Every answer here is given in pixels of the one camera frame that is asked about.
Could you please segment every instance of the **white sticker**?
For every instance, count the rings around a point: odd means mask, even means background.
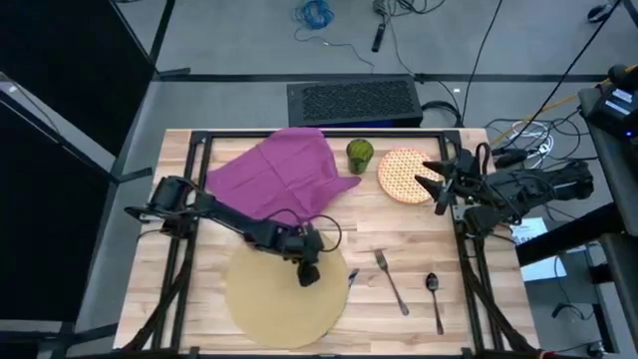
[[[631,104],[632,99],[634,98],[631,94],[626,93],[622,90],[616,89],[616,91],[614,91],[614,93],[612,94],[613,96],[617,97],[620,100],[623,100],[626,103]]]
[[[619,113],[621,113],[621,114],[624,114],[625,116],[629,115],[629,111],[627,111],[627,110],[625,110],[625,109],[621,108],[620,106],[618,106],[618,105],[616,105],[616,104],[614,104],[614,103],[612,103],[612,102],[605,101],[605,105],[607,105],[607,106],[609,106],[610,108],[612,108],[612,109],[614,109],[614,110],[618,111],[618,112],[619,112]]]

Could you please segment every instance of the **black box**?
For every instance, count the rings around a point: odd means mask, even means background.
[[[409,75],[288,85],[290,127],[418,128],[423,120]]]

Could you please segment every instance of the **round mat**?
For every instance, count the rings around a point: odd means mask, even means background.
[[[324,246],[334,243],[322,235]],[[251,340],[275,348],[298,348],[321,338],[346,304],[348,273],[341,250],[319,253],[321,278],[299,285],[297,265],[240,245],[226,274],[226,305]]]
[[[430,194],[417,182],[415,175],[442,180],[442,177],[423,166],[431,161],[423,152],[415,149],[397,149],[388,152],[379,163],[377,171],[381,188],[392,198],[403,203],[423,203]]]

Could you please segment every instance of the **metal fork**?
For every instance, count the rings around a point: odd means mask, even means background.
[[[390,272],[388,271],[388,261],[386,261],[386,257],[383,255],[383,251],[381,251],[381,249],[375,250],[375,258],[377,258],[377,264],[379,264],[379,268],[385,271],[386,274],[388,275],[388,279],[390,279],[390,284],[392,284],[392,290],[395,291],[395,296],[397,297],[397,302],[399,303],[399,308],[401,308],[401,312],[403,313],[403,315],[409,315],[410,310],[408,310],[408,306],[406,305],[406,303],[404,303],[403,300],[401,300],[401,296],[399,295],[399,292],[397,291],[395,282],[392,280],[392,277],[390,276]]]

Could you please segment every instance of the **purple cloth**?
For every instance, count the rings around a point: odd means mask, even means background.
[[[360,181],[338,176],[334,156],[321,131],[292,128],[277,131],[222,168],[208,172],[206,189],[255,219],[290,208],[306,220],[319,214],[339,192]],[[297,224],[288,212],[272,218]]]

